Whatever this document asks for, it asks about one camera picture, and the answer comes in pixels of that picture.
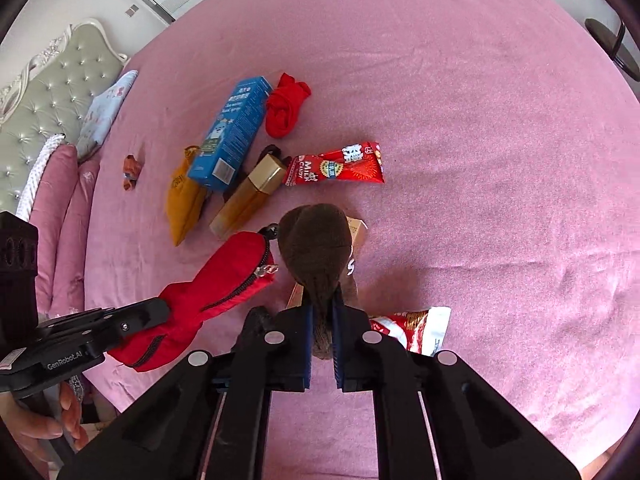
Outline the person's left hand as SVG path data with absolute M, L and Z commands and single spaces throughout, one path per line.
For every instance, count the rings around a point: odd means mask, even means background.
M 81 426 L 81 404 L 67 382 L 58 385 L 58 403 L 61 420 L 41 416 L 18 405 L 11 393 L 1 395 L 1 418 L 23 453 L 40 473 L 49 478 L 49 457 L 41 440 L 62 437 L 66 431 L 74 439 L 74 447 L 80 451 L 88 442 L 88 434 Z

